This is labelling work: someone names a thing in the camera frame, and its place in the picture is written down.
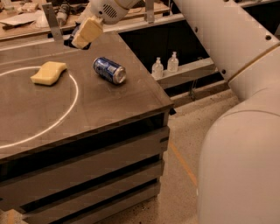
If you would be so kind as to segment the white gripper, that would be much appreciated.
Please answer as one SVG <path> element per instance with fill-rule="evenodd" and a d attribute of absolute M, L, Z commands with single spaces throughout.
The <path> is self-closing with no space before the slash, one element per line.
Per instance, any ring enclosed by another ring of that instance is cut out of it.
<path fill-rule="evenodd" d="M 80 24 L 72 40 L 72 45 L 80 49 L 103 34 L 103 23 L 109 25 L 118 23 L 130 9 L 130 0 L 89 0 L 89 3 L 94 16 Z"/>

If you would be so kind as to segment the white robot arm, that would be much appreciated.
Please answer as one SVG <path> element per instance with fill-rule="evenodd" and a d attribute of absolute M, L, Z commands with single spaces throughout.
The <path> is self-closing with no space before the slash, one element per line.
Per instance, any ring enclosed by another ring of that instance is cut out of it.
<path fill-rule="evenodd" d="M 280 41 L 235 0 L 174 0 L 239 98 L 207 132 L 199 224 L 280 224 Z"/>

